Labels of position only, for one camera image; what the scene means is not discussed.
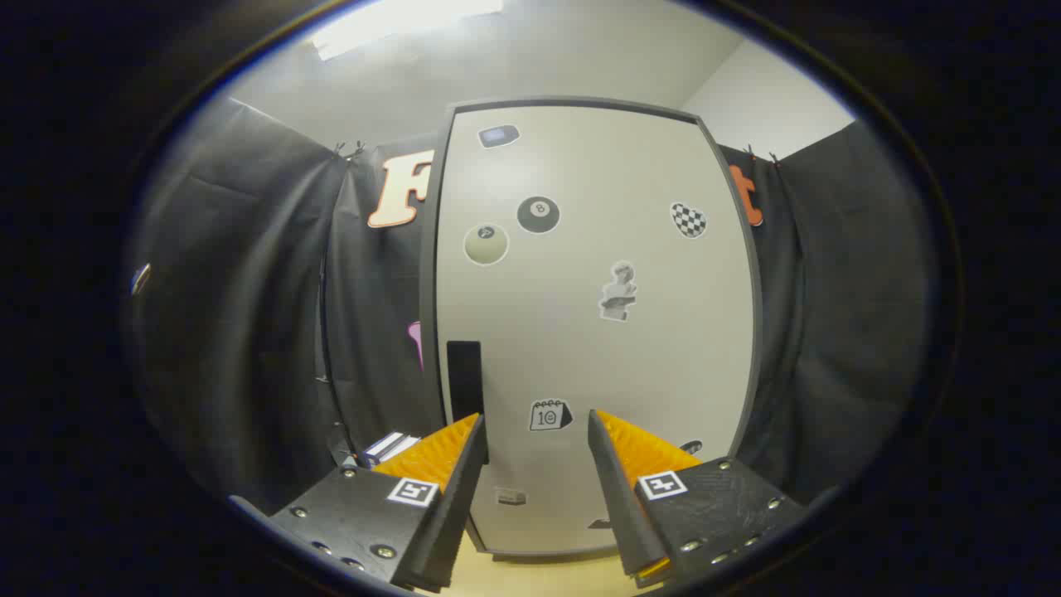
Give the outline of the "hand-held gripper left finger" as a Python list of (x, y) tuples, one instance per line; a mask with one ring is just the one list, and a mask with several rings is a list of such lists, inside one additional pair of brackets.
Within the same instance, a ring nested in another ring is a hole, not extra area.
[(375, 468), (341, 466), (269, 517), (300, 551), (402, 589), (450, 585), (487, 453), (480, 412)]

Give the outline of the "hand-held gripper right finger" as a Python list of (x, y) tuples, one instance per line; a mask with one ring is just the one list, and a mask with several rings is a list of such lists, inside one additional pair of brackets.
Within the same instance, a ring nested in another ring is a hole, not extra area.
[(727, 575), (806, 514), (738, 459), (699, 461), (611, 412), (589, 412), (587, 439), (623, 570), (637, 585)]

